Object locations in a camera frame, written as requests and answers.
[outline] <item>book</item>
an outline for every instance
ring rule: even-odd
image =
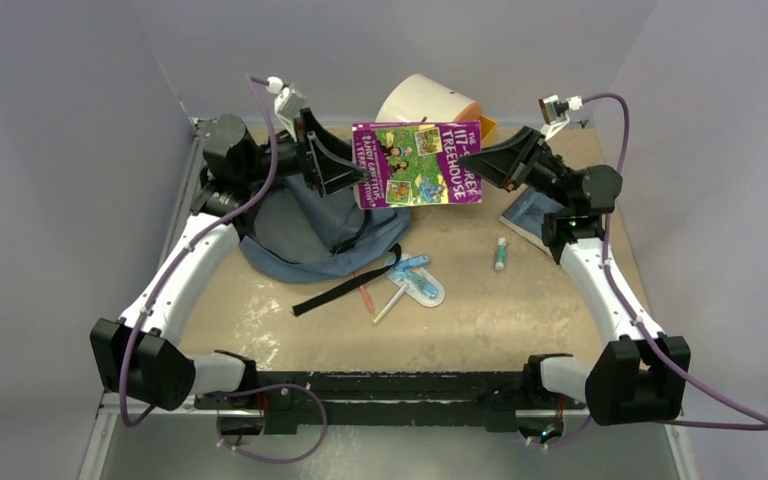
[[[457,160],[481,150],[479,122],[356,123],[354,162],[370,179],[355,186],[364,210],[481,202],[481,179]]]
[[[499,217],[499,221],[551,256],[549,247],[543,244],[543,217],[562,208],[564,206],[560,203],[528,187]]]

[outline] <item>table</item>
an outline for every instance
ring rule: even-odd
[[[497,138],[516,130],[499,129]],[[348,129],[331,131],[349,136]],[[564,130],[549,144],[573,168],[603,161],[590,129]],[[593,362],[603,345],[573,282],[498,220],[521,191],[487,187],[479,205],[412,209],[413,225],[400,243],[411,255],[431,256],[426,268],[446,289],[436,308],[406,295],[375,326],[360,293],[352,292],[294,317],[293,305],[341,281],[282,284],[254,271],[235,250],[193,309],[180,348],[240,353],[261,370],[520,370],[529,355],[556,352]],[[645,304],[620,215],[613,222],[614,256]],[[493,259],[502,236],[508,239],[507,262],[497,273]],[[383,258],[370,268],[382,264]],[[381,277],[367,289],[379,311],[397,287]]]

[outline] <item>white pen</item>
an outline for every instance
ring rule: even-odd
[[[393,295],[393,298],[390,299],[389,302],[387,302],[387,305],[384,305],[384,309],[381,310],[381,313],[378,314],[378,316],[375,317],[375,320],[372,321],[373,325],[378,325],[378,322],[381,321],[382,318],[384,318],[384,315],[387,315],[387,312],[390,311],[391,308],[393,308],[393,305],[396,304],[396,302],[399,301],[399,298],[404,295],[404,293],[408,290],[408,282],[405,281],[405,283],[402,284],[402,287],[399,288],[399,291],[396,292],[395,295]]]

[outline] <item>gray floor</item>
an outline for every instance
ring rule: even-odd
[[[139,428],[117,425],[105,479],[678,479],[664,428],[655,424],[591,427],[543,453],[513,434],[482,428],[332,427],[312,457],[268,465],[216,447],[215,418],[154,415]],[[251,450],[297,455],[316,427],[295,436],[255,438]]]

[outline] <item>blue book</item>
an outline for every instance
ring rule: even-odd
[[[546,195],[526,188],[499,217],[499,221],[547,255],[551,255],[549,248],[543,245],[543,216],[556,213],[562,208],[563,205]]]

